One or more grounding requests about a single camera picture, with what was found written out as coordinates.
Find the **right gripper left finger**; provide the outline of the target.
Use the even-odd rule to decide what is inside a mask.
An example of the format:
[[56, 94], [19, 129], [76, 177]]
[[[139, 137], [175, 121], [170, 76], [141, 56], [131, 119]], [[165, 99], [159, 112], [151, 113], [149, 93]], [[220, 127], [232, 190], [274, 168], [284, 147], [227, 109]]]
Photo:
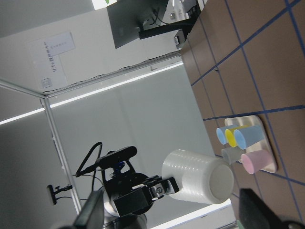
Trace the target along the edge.
[[93, 191], [79, 215], [70, 225], [57, 225], [53, 229], [102, 229], [104, 225], [104, 190]]

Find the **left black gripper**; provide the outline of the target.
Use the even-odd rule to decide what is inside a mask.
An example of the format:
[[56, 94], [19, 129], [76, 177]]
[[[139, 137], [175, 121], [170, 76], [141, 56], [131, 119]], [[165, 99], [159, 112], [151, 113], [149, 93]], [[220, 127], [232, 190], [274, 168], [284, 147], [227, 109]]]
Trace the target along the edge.
[[144, 214], [154, 201], [179, 191], [174, 177], [148, 177], [136, 172], [129, 161], [119, 162], [111, 169], [110, 175], [102, 171], [102, 181], [110, 205], [119, 217]]

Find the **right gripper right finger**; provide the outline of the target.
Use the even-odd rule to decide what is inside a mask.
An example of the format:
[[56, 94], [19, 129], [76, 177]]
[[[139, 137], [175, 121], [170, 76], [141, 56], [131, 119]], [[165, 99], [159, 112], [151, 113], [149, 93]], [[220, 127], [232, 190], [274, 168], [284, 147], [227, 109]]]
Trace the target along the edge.
[[244, 229], [303, 229], [295, 220], [280, 219], [250, 188], [240, 189], [239, 221]]

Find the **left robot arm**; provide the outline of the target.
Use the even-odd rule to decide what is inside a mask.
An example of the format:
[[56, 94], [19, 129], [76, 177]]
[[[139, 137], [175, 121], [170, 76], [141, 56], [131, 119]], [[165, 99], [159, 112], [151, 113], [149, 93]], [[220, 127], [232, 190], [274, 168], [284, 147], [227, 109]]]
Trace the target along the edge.
[[113, 217], [123, 219], [143, 215], [155, 201], [179, 191], [174, 177], [148, 177], [136, 172], [129, 161], [119, 162], [111, 168], [111, 178], [107, 180], [105, 171], [102, 171], [102, 181], [104, 208]]

